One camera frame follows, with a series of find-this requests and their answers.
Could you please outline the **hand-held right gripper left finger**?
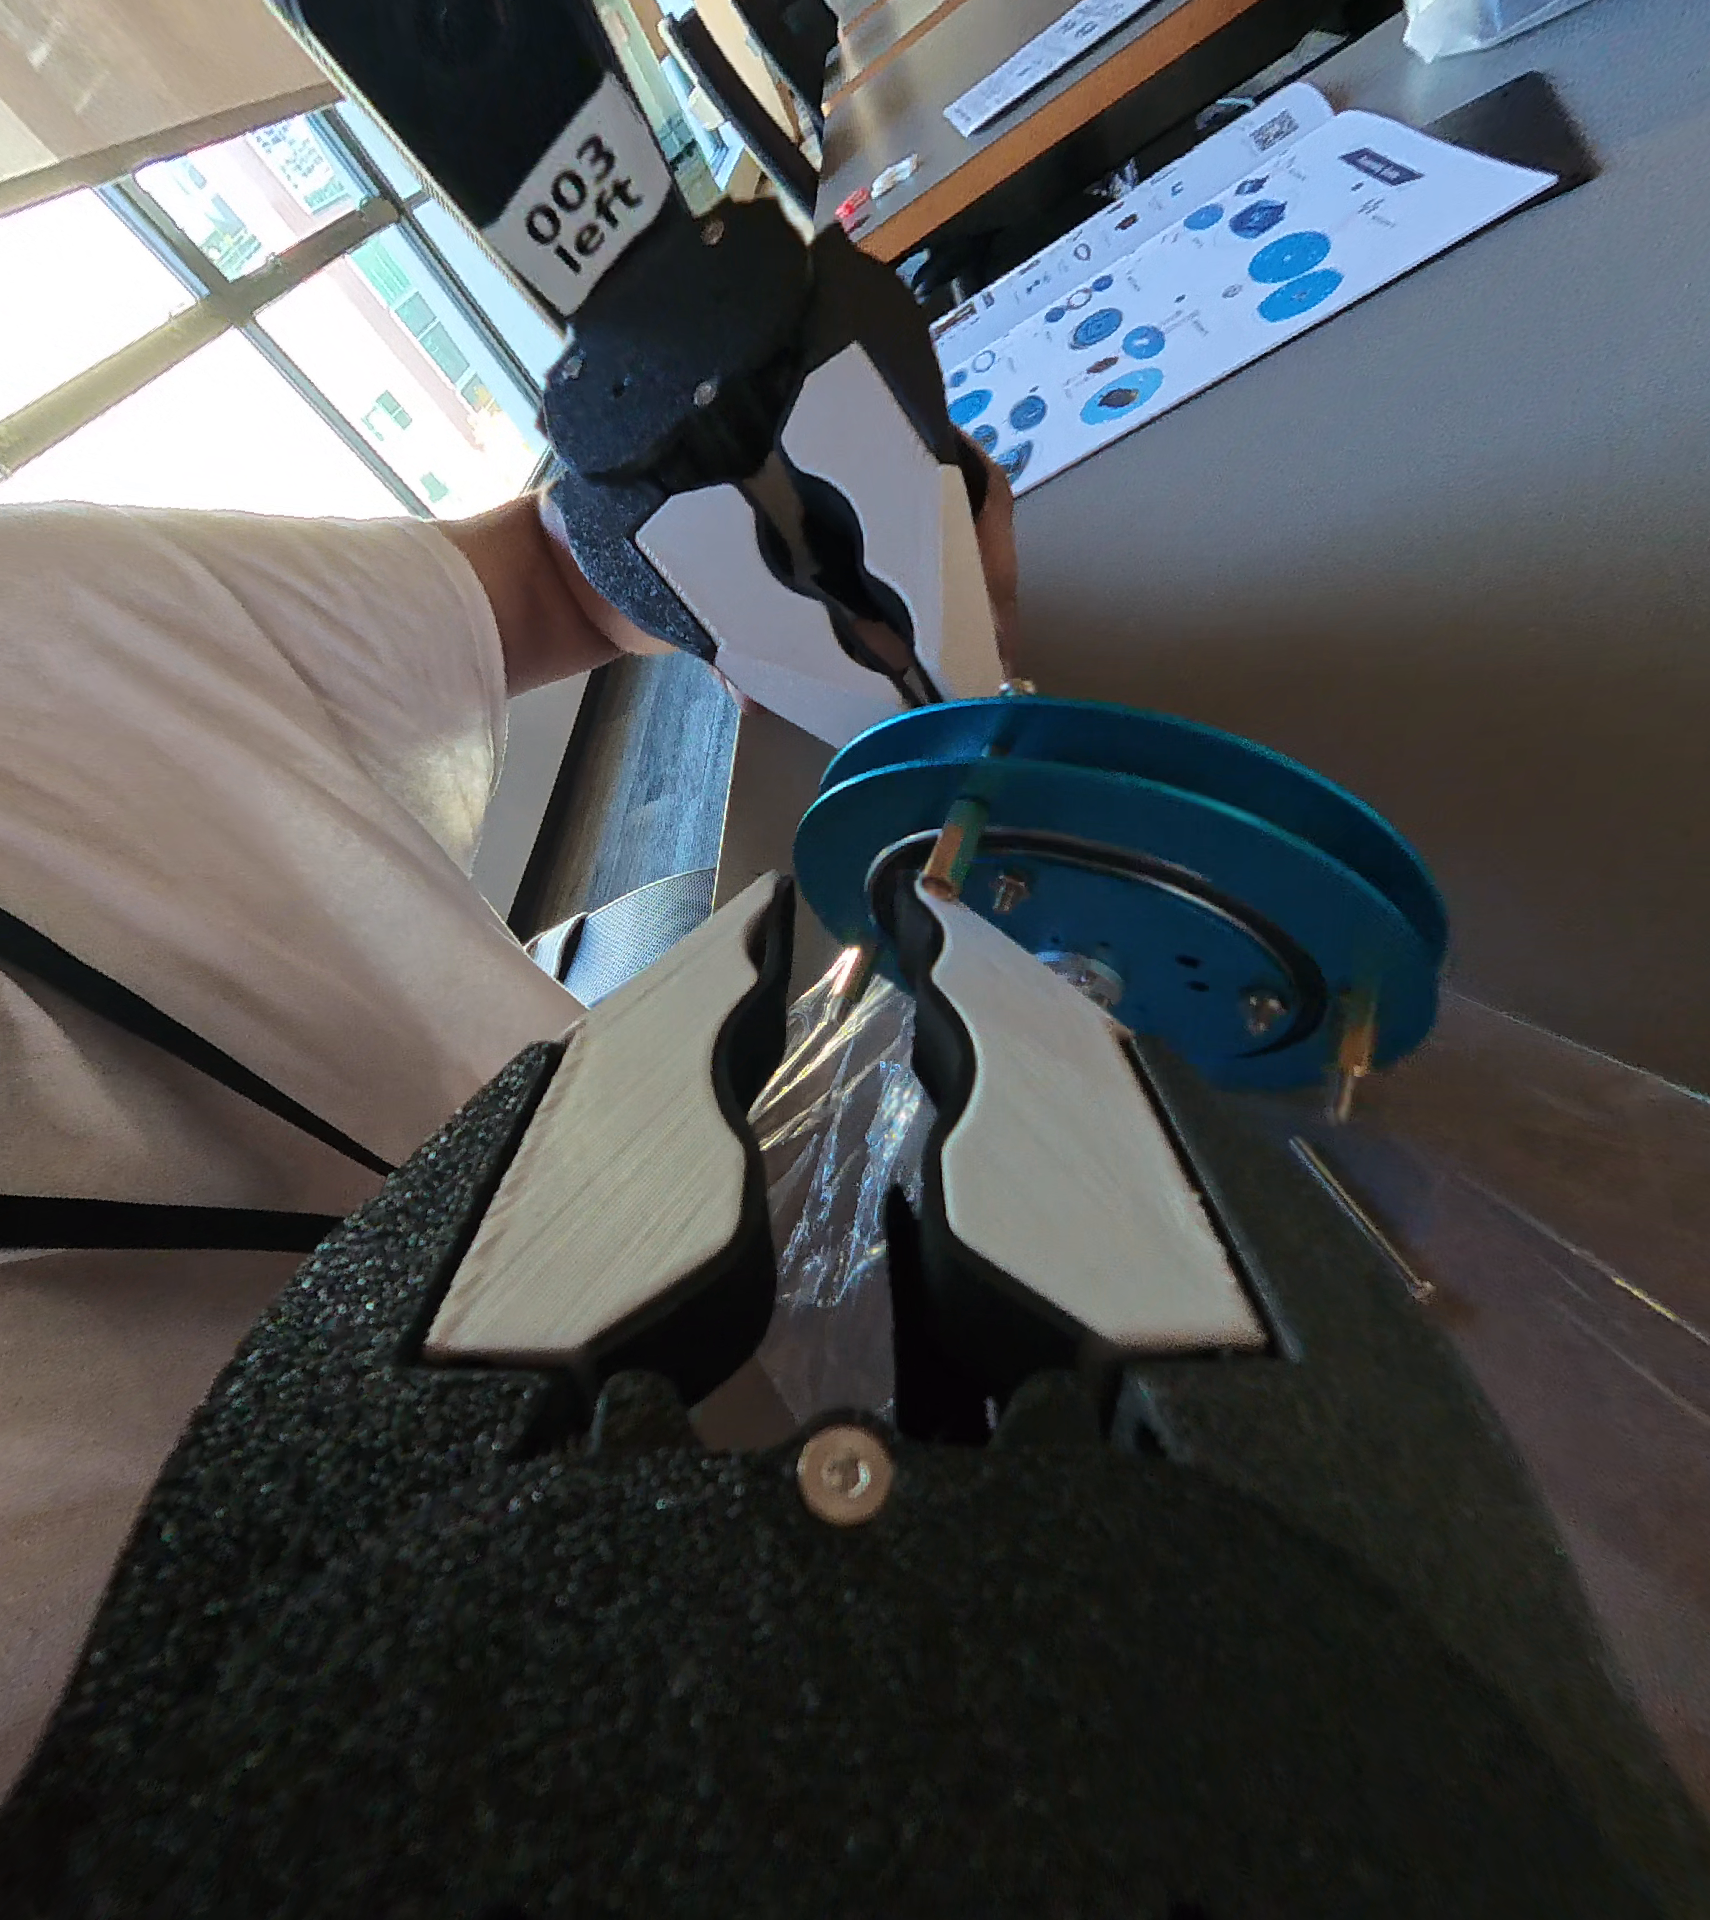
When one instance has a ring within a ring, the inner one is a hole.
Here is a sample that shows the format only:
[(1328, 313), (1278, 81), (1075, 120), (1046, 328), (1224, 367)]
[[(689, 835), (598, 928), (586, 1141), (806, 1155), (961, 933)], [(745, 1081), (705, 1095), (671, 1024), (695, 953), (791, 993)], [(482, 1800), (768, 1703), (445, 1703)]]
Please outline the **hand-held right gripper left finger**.
[(782, 1058), (795, 885), (767, 874), (570, 1034), (427, 1332), (441, 1367), (620, 1373), (697, 1404), (774, 1303), (749, 1110)]

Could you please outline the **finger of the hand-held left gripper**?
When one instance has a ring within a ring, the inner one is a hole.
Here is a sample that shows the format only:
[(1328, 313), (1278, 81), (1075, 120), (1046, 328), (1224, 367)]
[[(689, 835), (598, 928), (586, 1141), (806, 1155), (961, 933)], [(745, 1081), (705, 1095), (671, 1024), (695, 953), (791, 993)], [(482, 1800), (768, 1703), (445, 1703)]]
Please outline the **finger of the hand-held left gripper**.
[(756, 508), (779, 483), (677, 493), (636, 542), (716, 642), (722, 677), (762, 709), (843, 748), (908, 709), (939, 706), (939, 481), (789, 476), (797, 524), (814, 529), (813, 552), (848, 550), (861, 579), (905, 606), (906, 677), (895, 680), (843, 646), (832, 606), (764, 552)]
[(865, 347), (804, 377), (779, 448), (838, 646), (902, 706), (998, 695), (1006, 671), (964, 468), (924, 443)]

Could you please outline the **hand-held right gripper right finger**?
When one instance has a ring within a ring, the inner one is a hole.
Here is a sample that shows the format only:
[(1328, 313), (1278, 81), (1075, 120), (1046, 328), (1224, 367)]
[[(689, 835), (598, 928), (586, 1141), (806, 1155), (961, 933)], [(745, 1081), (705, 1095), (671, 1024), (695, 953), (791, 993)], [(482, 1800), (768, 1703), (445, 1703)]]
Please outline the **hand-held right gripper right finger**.
[(895, 1421), (984, 1444), (1040, 1377), (1100, 1418), (1125, 1373), (1274, 1361), (1274, 1330), (1135, 1045), (939, 881), (895, 898), (931, 1104), (916, 1228), (891, 1225)]

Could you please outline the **blue round metal turntable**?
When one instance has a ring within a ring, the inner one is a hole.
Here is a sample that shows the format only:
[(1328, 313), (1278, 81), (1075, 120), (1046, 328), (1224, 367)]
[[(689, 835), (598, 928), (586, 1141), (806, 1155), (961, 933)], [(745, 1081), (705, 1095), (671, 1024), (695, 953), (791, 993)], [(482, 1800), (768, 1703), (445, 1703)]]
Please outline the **blue round metal turntable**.
[(1217, 1087), (1323, 1083), (1353, 1015), (1370, 1066), (1395, 1066), (1438, 1019), (1445, 900), (1379, 813), (1236, 735), (1035, 692), (863, 732), (798, 822), (809, 909), (844, 946), (879, 941), (898, 987), (898, 889), (961, 805), (982, 826), (962, 905), (1089, 965), (1123, 1026)]

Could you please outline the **person's left hand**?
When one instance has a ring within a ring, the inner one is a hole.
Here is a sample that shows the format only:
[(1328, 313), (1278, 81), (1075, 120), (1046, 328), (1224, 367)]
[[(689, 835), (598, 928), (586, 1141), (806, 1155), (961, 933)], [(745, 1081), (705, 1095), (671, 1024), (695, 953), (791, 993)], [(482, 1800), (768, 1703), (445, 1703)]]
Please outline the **person's left hand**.
[(981, 445), (964, 438), (961, 451), (975, 513), (975, 534), (982, 558), (996, 654), (1003, 680), (1012, 685), (1026, 673), (1019, 662), (1019, 552), (1012, 487), (1005, 468), (982, 453)]

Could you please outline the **grey office chair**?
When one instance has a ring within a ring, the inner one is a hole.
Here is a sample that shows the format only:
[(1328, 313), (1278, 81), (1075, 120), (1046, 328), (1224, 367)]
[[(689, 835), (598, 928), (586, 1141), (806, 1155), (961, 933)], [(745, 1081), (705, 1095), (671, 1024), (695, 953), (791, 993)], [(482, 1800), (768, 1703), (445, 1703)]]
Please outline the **grey office chair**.
[(636, 887), (601, 909), (538, 933), (525, 953), (580, 1004), (612, 997), (707, 922), (716, 905), (716, 869)]

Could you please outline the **long metal screw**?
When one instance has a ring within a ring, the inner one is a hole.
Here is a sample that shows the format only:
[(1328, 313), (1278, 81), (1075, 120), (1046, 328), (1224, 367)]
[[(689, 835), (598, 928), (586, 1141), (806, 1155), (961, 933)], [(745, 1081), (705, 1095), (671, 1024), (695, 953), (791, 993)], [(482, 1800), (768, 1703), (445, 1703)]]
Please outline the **long metal screw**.
[(1404, 1284), (1409, 1297), (1421, 1307), (1435, 1304), (1438, 1298), (1438, 1286), (1419, 1271), (1396, 1236), (1377, 1219), (1372, 1208), (1365, 1203), (1361, 1186), (1357, 1186), (1349, 1174), (1340, 1172), (1336, 1163), (1331, 1161), (1309, 1136), (1292, 1134), (1288, 1139), (1288, 1148), (1303, 1168), (1320, 1184), (1326, 1197), (1338, 1206), (1338, 1210), (1344, 1213), (1349, 1222), (1362, 1236), (1366, 1236), (1379, 1257), (1389, 1263), (1389, 1267)]

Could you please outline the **white paper sheet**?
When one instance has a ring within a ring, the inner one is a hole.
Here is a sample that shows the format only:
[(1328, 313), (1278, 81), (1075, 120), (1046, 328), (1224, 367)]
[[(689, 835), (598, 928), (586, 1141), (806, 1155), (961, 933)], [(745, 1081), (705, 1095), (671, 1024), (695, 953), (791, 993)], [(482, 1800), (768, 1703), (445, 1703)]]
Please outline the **white paper sheet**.
[(977, 136), (1153, 9), (1157, 9), (1157, 3), (1077, 3), (972, 88), (948, 102), (943, 109), (945, 120), (961, 136)]

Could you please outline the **white instruction sheet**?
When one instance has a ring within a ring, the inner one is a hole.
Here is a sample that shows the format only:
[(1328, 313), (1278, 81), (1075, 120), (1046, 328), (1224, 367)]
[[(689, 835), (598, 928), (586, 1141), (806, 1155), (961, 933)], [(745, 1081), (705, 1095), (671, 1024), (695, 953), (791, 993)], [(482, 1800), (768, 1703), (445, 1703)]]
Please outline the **white instruction sheet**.
[(951, 422), (1043, 487), (1558, 184), (1494, 141), (1281, 88), (933, 326)]

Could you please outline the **large window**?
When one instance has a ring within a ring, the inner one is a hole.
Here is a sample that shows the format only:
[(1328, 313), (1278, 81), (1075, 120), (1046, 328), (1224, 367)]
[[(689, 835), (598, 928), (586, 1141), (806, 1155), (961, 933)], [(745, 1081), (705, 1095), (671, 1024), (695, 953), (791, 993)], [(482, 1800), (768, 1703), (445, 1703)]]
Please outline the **large window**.
[(556, 334), (349, 102), (0, 217), (0, 504), (478, 514)]

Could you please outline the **large clear plastic bag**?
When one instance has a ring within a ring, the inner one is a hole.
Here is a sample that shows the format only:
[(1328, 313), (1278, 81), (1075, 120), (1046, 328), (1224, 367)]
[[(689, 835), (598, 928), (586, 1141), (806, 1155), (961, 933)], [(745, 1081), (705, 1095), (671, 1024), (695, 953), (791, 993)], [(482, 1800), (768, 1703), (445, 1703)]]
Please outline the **large clear plastic bag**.
[[(846, 1006), (846, 953), (791, 1008), (750, 1112), (779, 1295), (760, 1364), (797, 1416), (895, 1411), (884, 1203), (920, 1198), (931, 1115), (913, 1000), (874, 978)], [(1448, 991), (1419, 1054), (1366, 1083), (1347, 1125), (1315, 1095), (1226, 1095), (1291, 1148), (1313, 1141), (1437, 1286), (1514, 1432), (1603, 1416), (1615, 1390), (1652, 1436), (1710, 1461), (1710, 1099)]]

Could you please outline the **beige roller blind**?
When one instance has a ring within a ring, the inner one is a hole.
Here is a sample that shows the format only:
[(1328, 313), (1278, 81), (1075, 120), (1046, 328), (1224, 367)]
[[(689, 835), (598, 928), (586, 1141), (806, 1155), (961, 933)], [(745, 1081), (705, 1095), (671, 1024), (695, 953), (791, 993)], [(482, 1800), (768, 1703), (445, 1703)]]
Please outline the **beige roller blind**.
[(260, 3), (0, 3), (0, 217), (332, 105)]

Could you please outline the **black board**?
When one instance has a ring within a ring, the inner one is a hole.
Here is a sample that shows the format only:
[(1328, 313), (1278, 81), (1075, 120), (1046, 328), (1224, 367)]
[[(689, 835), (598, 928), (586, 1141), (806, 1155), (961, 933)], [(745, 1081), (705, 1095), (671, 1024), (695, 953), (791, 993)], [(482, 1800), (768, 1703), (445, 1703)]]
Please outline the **black board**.
[(1527, 71), (1509, 83), (1433, 119), (1430, 138), (1494, 162), (1551, 177), (1549, 199), (1597, 181), (1601, 161), (1568, 114), (1553, 81)]

